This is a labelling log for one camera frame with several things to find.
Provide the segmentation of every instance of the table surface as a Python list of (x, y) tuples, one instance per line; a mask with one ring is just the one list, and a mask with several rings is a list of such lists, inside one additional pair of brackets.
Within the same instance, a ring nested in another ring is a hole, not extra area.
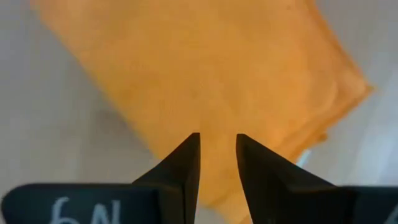
[[(396, 184), (395, 0), (321, 0), (375, 93), (330, 130), (304, 168), (336, 184)], [(29, 182), (131, 182), (156, 160), (25, 0), (0, 2), (0, 194)], [(200, 208), (197, 223), (223, 223)]]

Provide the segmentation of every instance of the microfiber cloth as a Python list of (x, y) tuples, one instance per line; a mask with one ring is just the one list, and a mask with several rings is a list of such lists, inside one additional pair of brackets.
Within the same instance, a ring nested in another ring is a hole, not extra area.
[(160, 159), (201, 133), (199, 199), (250, 223), (237, 133), (290, 161), (371, 87), (311, 0), (31, 0)]

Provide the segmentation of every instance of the orange cloth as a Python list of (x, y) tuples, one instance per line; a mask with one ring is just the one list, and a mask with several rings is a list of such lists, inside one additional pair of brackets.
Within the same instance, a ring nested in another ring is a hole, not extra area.
[(200, 201), (250, 222), (245, 133), (296, 160), (370, 87), (311, 0), (32, 0), (158, 157), (201, 132)]

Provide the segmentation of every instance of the black plastic part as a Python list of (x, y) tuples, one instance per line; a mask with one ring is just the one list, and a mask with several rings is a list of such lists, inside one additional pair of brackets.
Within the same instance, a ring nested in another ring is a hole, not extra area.
[(236, 154), (254, 224), (398, 223), (398, 188), (335, 187), (244, 134)]
[(194, 133), (132, 184), (25, 185), (9, 192), (1, 208), (8, 224), (102, 223), (95, 218), (111, 224), (193, 224), (199, 176), (200, 135)]

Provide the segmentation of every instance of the cloth fold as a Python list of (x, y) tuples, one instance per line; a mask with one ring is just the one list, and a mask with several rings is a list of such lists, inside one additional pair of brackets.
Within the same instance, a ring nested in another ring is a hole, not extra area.
[(201, 133), (200, 202), (251, 219), (235, 139), (295, 161), (370, 87), (310, 0), (31, 0), (160, 159)]

